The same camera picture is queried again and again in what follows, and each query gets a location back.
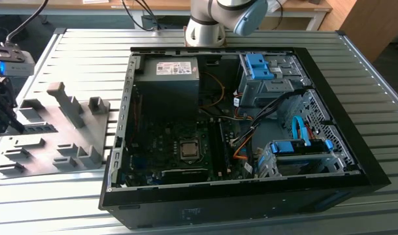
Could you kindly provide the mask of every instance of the aluminum table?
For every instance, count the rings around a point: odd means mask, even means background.
[[[260,31],[246,38],[227,33],[227,42],[234,47],[308,49],[393,184],[323,213],[128,230],[98,209],[104,169],[1,180],[0,234],[398,234],[398,95],[347,37],[335,32]],[[57,30],[17,99],[43,82],[61,81],[79,101],[91,96],[108,100],[107,156],[131,47],[183,45],[180,30]]]

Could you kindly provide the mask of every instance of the desk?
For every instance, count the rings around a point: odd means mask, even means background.
[[[146,0],[155,15],[190,16],[190,0]],[[0,0],[0,15],[29,15],[39,7],[41,0]],[[139,4],[127,1],[136,22],[142,22],[146,11]],[[302,0],[287,0],[283,4],[283,17],[311,18],[307,30],[318,30],[331,6],[322,0],[319,5]],[[49,0],[43,15],[126,15],[120,0],[110,3],[83,4],[83,0]],[[267,13],[267,17],[279,17],[279,10]]]
[[[119,109],[131,47],[182,47],[183,35],[182,30],[134,29],[68,29],[55,34],[17,102],[31,87],[63,81],[79,101],[100,96]],[[0,234],[398,233],[398,95],[371,64],[334,32],[258,31],[246,38],[227,32],[227,45],[308,49],[393,184],[322,213],[130,231],[98,209],[104,169],[8,179],[0,181]],[[118,118],[119,112],[111,112],[104,156],[114,145]]]

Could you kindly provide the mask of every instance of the blue tab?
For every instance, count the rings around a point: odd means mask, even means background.
[[[262,54],[247,54],[246,62],[251,71],[252,79],[264,80],[275,78],[275,75],[268,70],[268,62]]]
[[[264,159],[266,159],[266,156],[263,155],[262,158],[258,161],[258,166],[263,163]]]
[[[295,151],[290,141],[275,142],[275,145],[279,153],[292,153]]]
[[[278,152],[276,145],[274,143],[271,143],[270,147],[271,147],[271,152],[276,153]]]
[[[334,150],[334,144],[332,144],[332,141],[326,140],[326,141],[324,141],[324,144],[326,144],[328,150],[332,151],[332,150]]]
[[[298,136],[298,125],[300,129],[300,136]],[[304,126],[304,122],[300,116],[294,116],[291,120],[291,134],[294,139],[303,139],[306,146],[310,146],[310,140],[308,140],[308,133],[307,128]]]

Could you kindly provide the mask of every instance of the cable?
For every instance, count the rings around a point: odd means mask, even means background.
[[[123,7],[124,7],[124,10],[126,10],[127,15],[130,16],[131,20],[134,21],[134,24],[135,24],[142,30],[144,30],[144,31],[154,31],[154,28],[143,28],[143,27],[138,24],[138,22],[135,21],[135,19],[134,19],[131,13],[128,12],[128,9],[127,9],[124,0],[120,0],[120,2],[122,2],[122,5],[123,5]]]
[[[31,15],[31,17],[28,17],[28,19],[21,23],[21,25],[19,25],[19,27],[11,31],[11,33],[8,34],[7,38],[5,38],[5,42],[9,43],[11,39],[16,36],[16,34],[25,28],[25,26],[28,25],[28,23],[37,17],[39,13],[43,11],[44,7],[47,6],[49,0],[44,0],[40,7],[37,8],[37,10],[33,12],[33,14]]]
[[[208,72],[202,72],[202,73],[203,74],[207,74],[210,77],[212,77],[212,79],[216,81],[216,83],[219,84],[220,89],[222,89],[222,94],[220,94],[219,100],[216,102],[214,102],[212,104],[206,104],[206,105],[199,106],[200,108],[208,108],[208,107],[212,107],[215,104],[218,104],[223,100],[223,97],[224,97],[224,86],[223,86],[222,82],[219,81],[219,79],[212,74],[210,74]]]
[[[234,118],[234,117],[228,117],[228,116],[218,116],[215,114],[212,114],[211,112],[208,112],[206,109],[200,108],[200,110],[211,117],[214,118],[227,118],[227,119],[231,119],[231,120],[235,120],[235,121],[244,121],[247,119],[239,119],[239,118]]]
[[[282,6],[282,3],[279,3],[278,0],[275,0],[279,4],[279,19],[278,19],[278,23],[276,23],[276,26],[271,29],[271,30],[276,30],[276,28],[279,27],[279,24],[282,23],[282,20],[283,20],[283,6]]]
[[[160,29],[160,25],[159,25],[159,23],[158,23],[158,19],[156,19],[155,14],[154,14],[154,12],[152,12],[152,10],[151,10],[148,4],[146,3],[146,1],[142,0],[142,2],[144,3],[146,6],[143,6],[138,0],[135,0],[135,1],[136,1],[138,4],[144,8],[144,10],[146,10],[147,13],[150,14],[150,16],[154,18],[155,23],[156,23],[156,27],[158,27],[158,29]]]
[[[238,115],[238,110],[239,110],[239,107],[236,107],[235,110],[234,110],[234,116],[236,118],[243,118],[242,116]],[[246,116],[246,119],[252,120],[254,118],[251,116]]]
[[[248,142],[248,140],[251,139],[252,136],[254,136],[254,133],[246,138],[244,142],[242,143],[242,145],[236,149],[236,151],[234,153],[234,158],[243,157],[243,156],[238,156],[238,153],[239,153],[240,149],[244,147],[244,144]]]

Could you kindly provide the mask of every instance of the floor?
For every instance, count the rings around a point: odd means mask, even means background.
[[[183,17],[182,20],[179,18],[175,20],[171,16],[158,18],[163,28],[182,28],[188,22],[188,17]],[[19,42],[21,49],[32,54],[35,60],[40,57],[55,28],[134,28],[127,16],[48,16],[47,23],[41,24],[43,20],[44,17],[39,17],[31,22],[27,27],[29,37]],[[147,17],[143,19],[143,24],[146,28],[154,26]],[[398,50],[393,45],[385,49],[373,65],[398,92]],[[25,78],[15,79],[16,92],[24,81]]]

